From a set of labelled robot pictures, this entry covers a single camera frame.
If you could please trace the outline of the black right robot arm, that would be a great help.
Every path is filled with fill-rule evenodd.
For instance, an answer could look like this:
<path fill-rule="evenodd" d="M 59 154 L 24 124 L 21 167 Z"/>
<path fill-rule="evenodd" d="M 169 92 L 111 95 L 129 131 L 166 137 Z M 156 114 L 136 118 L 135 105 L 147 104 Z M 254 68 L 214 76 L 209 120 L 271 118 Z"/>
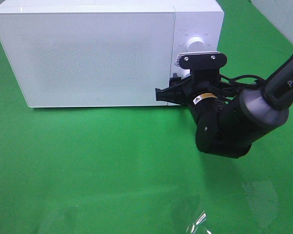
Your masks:
<path fill-rule="evenodd" d="M 176 65 L 190 76 L 173 74 L 168 88 L 156 89 L 155 95 L 157 101 L 189 108 L 200 152 L 239 158 L 286 123 L 293 104 L 293 54 L 267 79 L 254 76 L 252 84 L 222 75 L 226 63 L 218 51 L 180 53 Z"/>

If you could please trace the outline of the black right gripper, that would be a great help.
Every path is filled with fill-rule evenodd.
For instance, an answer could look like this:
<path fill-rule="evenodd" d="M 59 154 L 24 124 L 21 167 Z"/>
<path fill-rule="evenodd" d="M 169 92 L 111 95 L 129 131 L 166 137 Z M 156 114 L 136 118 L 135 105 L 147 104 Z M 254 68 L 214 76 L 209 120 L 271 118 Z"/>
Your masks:
<path fill-rule="evenodd" d="M 155 89 L 157 101 L 182 102 L 187 106 L 195 124 L 204 118 L 212 121 L 232 98 L 237 95 L 237 88 L 222 82 L 220 75 L 198 75 L 190 73 L 178 76 L 173 73 L 169 78 L 171 87 Z"/>

